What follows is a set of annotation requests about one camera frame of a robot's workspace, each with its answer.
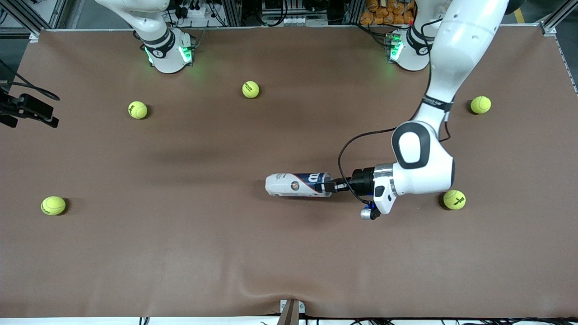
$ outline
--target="green led light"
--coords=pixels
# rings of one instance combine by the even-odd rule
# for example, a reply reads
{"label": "green led light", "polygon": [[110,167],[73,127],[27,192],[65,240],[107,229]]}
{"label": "green led light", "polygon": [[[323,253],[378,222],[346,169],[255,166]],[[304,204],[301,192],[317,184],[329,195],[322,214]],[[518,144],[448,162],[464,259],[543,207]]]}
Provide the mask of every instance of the green led light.
{"label": "green led light", "polygon": [[390,59],[392,59],[392,60],[399,59],[399,54],[401,53],[402,49],[403,49],[403,42],[399,41],[398,44],[391,49]]}
{"label": "green led light", "polygon": [[153,63],[153,58],[150,57],[149,50],[145,47],[145,48],[144,48],[144,51],[146,52],[146,55],[149,57],[149,62],[150,62],[151,64],[154,64],[154,63]]}
{"label": "green led light", "polygon": [[190,62],[191,61],[191,50],[189,50],[188,48],[183,48],[179,46],[179,52],[181,54],[181,56],[183,57],[183,60],[185,62]]}

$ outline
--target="black cable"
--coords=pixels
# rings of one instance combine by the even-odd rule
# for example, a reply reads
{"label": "black cable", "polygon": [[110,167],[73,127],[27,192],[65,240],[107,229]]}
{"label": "black cable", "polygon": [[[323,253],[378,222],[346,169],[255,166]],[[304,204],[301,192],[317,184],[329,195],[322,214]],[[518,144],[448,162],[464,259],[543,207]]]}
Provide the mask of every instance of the black cable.
{"label": "black cable", "polygon": [[2,61],[2,59],[0,59],[0,64],[2,64],[4,66],[4,68],[6,68],[8,71],[10,71],[11,73],[13,73],[15,76],[19,77],[22,81],[24,81],[24,83],[20,83],[20,82],[9,82],[8,84],[14,85],[14,86],[21,86],[21,87],[26,87],[26,88],[31,88],[36,90],[37,92],[43,94],[44,96],[55,100],[55,101],[59,101],[60,97],[58,97],[56,94],[52,93],[51,91],[48,91],[46,89],[40,88],[40,87],[36,87],[34,86],[31,82],[29,82],[28,80],[24,79],[24,77],[22,77],[20,74],[18,74],[18,72],[12,70],[8,64],[4,63],[4,61]]}
{"label": "black cable", "polygon": [[373,40],[374,40],[375,42],[377,42],[377,44],[379,44],[379,45],[381,45],[381,46],[383,46],[383,47],[391,47],[390,45],[387,45],[387,44],[382,43],[381,41],[379,41],[379,40],[377,39],[377,37],[375,36],[375,34],[374,34],[374,33],[371,31],[371,29],[369,28],[369,25],[367,25],[367,29],[368,29],[368,31],[369,31],[369,34],[371,35],[371,37],[373,38]]}
{"label": "black cable", "polygon": [[174,27],[175,22],[173,21],[173,16],[171,15],[171,12],[169,11],[169,9],[166,10],[166,13],[169,14],[169,19],[171,20],[171,27]]}
{"label": "black cable", "polygon": [[[273,25],[269,25],[268,23],[264,22],[264,21],[259,17],[259,14],[258,14],[258,11],[259,11],[259,6],[258,6],[258,4],[259,4],[259,2],[260,2],[260,0],[256,0],[256,1],[255,1],[255,12],[254,12],[254,15],[255,15],[255,18],[257,19],[257,21],[258,21],[262,26],[267,26],[267,27],[275,27],[275,26],[278,26],[278,25],[280,25],[282,22],[285,21],[285,18],[287,18],[287,15],[289,14],[289,4],[287,3],[287,0],[283,0],[283,2],[281,3],[281,16],[279,16],[279,20],[278,20],[276,23],[274,23]],[[283,13],[283,4],[285,4],[285,13]]]}
{"label": "black cable", "polygon": [[367,132],[367,133],[362,133],[362,134],[358,134],[356,136],[354,136],[353,138],[351,138],[349,141],[347,141],[347,143],[343,146],[343,148],[341,149],[341,151],[339,152],[339,156],[337,156],[337,166],[339,167],[339,173],[341,173],[341,177],[343,178],[343,180],[345,181],[345,184],[347,184],[347,188],[349,189],[349,191],[353,194],[353,196],[355,196],[356,199],[358,199],[360,202],[362,202],[363,204],[366,205],[371,205],[373,202],[372,201],[368,201],[368,200],[363,200],[362,198],[359,197],[359,195],[357,195],[357,193],[351,188],[351,185],[349,184],[349,181],[347,180],[347,177],[345,177],[345,173],[343,172],[343,168],[341,167],[341,156],[343,155],[343,152],[345,151],[345,149],[347,148],[347,146],[352,143],[353,141],[363,137],[363,136],[367,136],[367,135],[372,135],[372,134],[379,134],[379,133],[386,133],[386,132],[391,132],[395,130],[395,128],[389,128],[389,129],[385,129],[385,130],[379,130],[379,131],[372,131],[372,132]]}
{"label": "black cable", "polygon": [[213,0],[208,0],[207,2],[209,4],[209,7],[211,8],[211,11],[215,14],[215,18],[217,19],[217,21],[223,26],[226,27],[227,25],[225,24],[224,20],[221,18],[221,15],[218,13],[215,4],[213,2]]}
{"label": "black cable", "polygon": [[[440,18],[440,19],[438,19],[438,20],[430,21],[429,23],[423,24],[423,25],[421,26],[421,28],[420,28],[421,34],[425,37],[424,27],[425,27],[425,26],[428,26],[428,25],[433,25],[433,24],[435,24],[435,23],[439,23],[442,19],[443,19],[443,18]],[[430,62],[431,62],[431,56],[429,55],[429,43],[428,43],[428,40],[426,40],[426,39],[424,38],[424,42],[425,42],[425,46],[428,48],[427,54],[428,54],[429,59],[430,59]]]}
{"label": "black cable", "polygon": [[2,21],[0,21],[0,25],[6,21],[6,18],[8,18],[8,12],[5,12],[4,9],[0,8],[0,19],[2,19]]}
{"label": "black cable", "polygon": [[139,325],[149,325],[149,321],[150,317],[139,317]]}
{"label": "black cable", "polygon": [[444,142],[445,140],[451,139],[450,130],[447,129],[447,121],[444,121],[444,122],[443,122],[443,126],[444,126],[444,128],[446,129],[447,137],[441,139],[439,142]]}

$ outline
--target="black band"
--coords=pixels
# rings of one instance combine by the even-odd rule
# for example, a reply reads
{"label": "black band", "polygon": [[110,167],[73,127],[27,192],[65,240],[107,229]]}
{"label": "black band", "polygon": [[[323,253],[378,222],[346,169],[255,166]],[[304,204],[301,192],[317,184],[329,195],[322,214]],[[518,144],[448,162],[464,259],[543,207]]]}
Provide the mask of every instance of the black band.
{"label": "black band", "polygon": [[415,25],[412,25],[412,31],[416,34],[417,37],[425,40],[426,42],[431,43],[435,40],[435,37],[425,36],[424,34],[422,34],[420,31],[417,30]]}
{"label": "black band", "polygon": [[424,95],[424,97],[421,99],[421,102],[426,103],[429,106],[432,106],[434,108],[441,109],[444,112],[449,112],[451,109],[451,106],[454,104],[454,102],[446,103],[444,101],[441,101],[439,99],[435,99],[434,97],[430,97],[427,95]]}
{"label": "black band", "polygon": [[412,27],[412,29],[410,31],[407,32],[407,43],[409,44],[409,46],[411,46],[417,53],[417,55],[419,56],[424,56],[427,55],[429,50],[431,50],[431,45],[430,44],[422,44],[420,42],[418,42],[414,37],[413,37],[413,31],[415,30],[415,25]]}
{"label": "black band", "polygon": [[[420,159],[416,162],[407,162],[401,155],[401,150],[399,149],[399,139],[404,133],[413,132],[417,134],[420,139]],[[421,124],[416,122],[409,122],[400,125],[395,129],[393,135],[391,136],[391,146],[394,148],[395,156],[398,159],[399,165],[404,169],[416,169],[421,168],[428,164],[429,161],[429,132]]]}
{"label": "black band", "polygon": [[163,46],[160,46],[160,47],[147,46],[146,47],[146,49],[149,51],[149,53],[152,54],[155,58],[164,58],[166,56],[166,53],[170,49],[172,49],[173,46],[175,45],[175,33],[173,33],[171,30],[169,30],[169,32],[171,34],[171,38]]}

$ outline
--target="brown tablecloth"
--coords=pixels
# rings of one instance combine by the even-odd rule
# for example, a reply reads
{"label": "brown tablecloth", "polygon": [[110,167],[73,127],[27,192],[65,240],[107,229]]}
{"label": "brown tablecloth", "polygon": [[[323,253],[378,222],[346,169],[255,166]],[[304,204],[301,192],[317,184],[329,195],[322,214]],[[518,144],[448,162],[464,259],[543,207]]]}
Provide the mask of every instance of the brown tablecloth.
{"label": "brown tablecloth", "polygon": [[[0,128],[0,316],[257,315],[282,298],[323,317],[577,316],[578,98],[538,27],[501,28],[456,96],[444,146],[466,207],[406,195],[375,221],[348,193],[270,197],[264,179],[336,176],[345,141],[412,115],[427,71],[386,64],[356,28],[208,31],[174,75],[138,47],[28,46],[19,71],[61,96],[61,122]],[[475,116],[478,95],[492,109]],[[389,135],[343,157],[347,173],[393,160]],[[50,195],[65,215],[40,211]]]}

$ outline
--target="wilson logo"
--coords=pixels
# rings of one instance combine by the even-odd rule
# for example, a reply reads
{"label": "wilson logo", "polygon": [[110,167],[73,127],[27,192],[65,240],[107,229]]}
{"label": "wilson logo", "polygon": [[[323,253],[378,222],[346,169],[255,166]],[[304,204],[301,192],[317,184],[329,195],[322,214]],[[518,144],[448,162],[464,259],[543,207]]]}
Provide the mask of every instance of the wilson logo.
{"label": "wilson logo", "polygon": [[311,174],[309,175],[309,181],[312,183],[317,183],[317,181],[319,180],[319,175],[321,173],[315,173],[315,174]]}

